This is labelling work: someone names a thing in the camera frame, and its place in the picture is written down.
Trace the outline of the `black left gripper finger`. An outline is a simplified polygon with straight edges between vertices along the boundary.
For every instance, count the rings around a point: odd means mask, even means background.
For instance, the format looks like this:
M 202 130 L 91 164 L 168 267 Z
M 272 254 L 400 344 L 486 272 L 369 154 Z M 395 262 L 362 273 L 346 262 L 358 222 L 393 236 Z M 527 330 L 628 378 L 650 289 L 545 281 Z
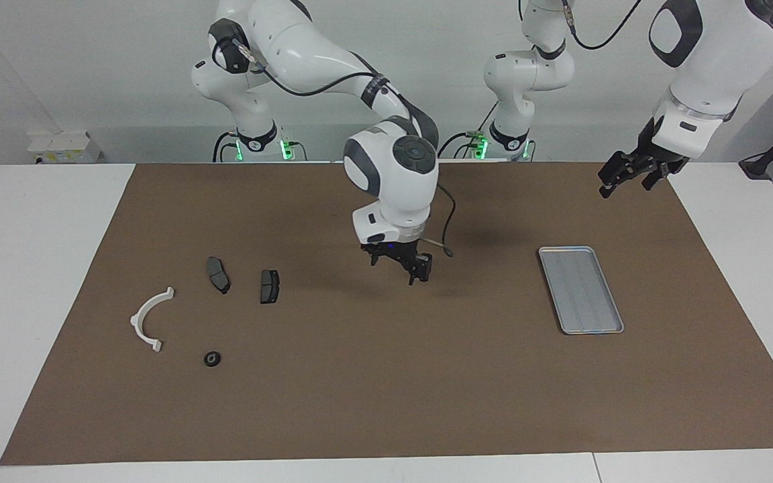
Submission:
M 641 185 L 645 190 L 650 191 L 658 182 L 663 180 L 663 178 L 668 177 L 668 174 L 668 165 L 659 164 L 652 172 L 645 176 L 645 178 L 641 181 Z
M 620 184 L 635 178 L 634 158 L 626 153 L 614 153 L 598 171 L 599 193 L 609 199 Z

